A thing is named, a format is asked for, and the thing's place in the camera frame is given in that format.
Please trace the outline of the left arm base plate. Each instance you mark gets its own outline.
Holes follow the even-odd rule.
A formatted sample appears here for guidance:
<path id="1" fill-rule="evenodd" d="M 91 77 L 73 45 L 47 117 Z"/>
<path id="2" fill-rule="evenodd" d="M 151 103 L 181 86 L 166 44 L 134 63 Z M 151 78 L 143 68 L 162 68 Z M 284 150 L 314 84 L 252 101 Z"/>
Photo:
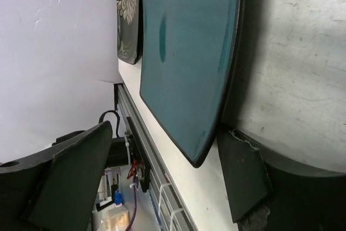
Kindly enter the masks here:
<path id="1" fill-rule="evenodd" d="M 125 147 L 127 149 L 128 164 L 130 166 L 127 179 L 130 180 L 136 175 L 142 191 L 146 193 L 150 185 L 151 165 L 131 117 L 125 117 L 124 123 Z"/>

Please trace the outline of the teal square plate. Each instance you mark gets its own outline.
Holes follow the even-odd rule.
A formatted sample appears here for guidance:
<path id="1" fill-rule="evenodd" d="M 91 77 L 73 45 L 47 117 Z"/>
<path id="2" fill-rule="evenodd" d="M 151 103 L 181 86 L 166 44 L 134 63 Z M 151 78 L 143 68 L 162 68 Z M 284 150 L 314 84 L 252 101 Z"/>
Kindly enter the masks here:
<path id="1" fill-rule="evenodd" d="M 140 97 L 198 168 L 216 137 L 232 80 L 242 0 L 143 0 Z"/>

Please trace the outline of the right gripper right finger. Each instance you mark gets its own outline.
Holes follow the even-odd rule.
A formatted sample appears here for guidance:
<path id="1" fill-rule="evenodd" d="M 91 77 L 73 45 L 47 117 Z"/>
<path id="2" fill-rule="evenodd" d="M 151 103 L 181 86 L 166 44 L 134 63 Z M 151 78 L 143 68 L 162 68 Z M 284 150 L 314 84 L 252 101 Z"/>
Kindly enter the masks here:
<path id="1" fill-rule="evenodd" d="M 345 174 L 280 155 L 221 125 L 217 144 L 239 230 L 345 230 Z"/>

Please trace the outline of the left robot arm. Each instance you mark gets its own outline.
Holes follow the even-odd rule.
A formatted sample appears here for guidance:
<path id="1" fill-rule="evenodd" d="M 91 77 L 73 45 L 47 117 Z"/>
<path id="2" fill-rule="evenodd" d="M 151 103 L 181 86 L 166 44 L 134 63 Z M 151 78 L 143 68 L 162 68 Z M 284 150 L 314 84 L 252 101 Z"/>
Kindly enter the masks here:
<path id="1" fill-rule="evenodd" d="M 83 132 L 83 130 L 79 130 L 58 137 L 56 138 L 56 141 L 52 144 L 52 146 L 67 141 Z M 105 168 L 126 166 L 128 164 L 128 152 L 125 145 L 125 137 L 113 138 Z"/>

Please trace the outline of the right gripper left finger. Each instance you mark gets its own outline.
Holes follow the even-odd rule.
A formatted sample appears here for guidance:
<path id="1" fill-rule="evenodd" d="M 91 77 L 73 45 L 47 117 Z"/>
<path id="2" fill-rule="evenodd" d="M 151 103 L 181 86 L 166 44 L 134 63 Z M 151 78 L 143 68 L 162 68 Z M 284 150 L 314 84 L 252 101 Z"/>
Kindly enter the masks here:
<path id="1" fill-rule="evenodd" d="M 1 230 L 86 230 L 112 140 L 102 122 L 1 165 Z"/>

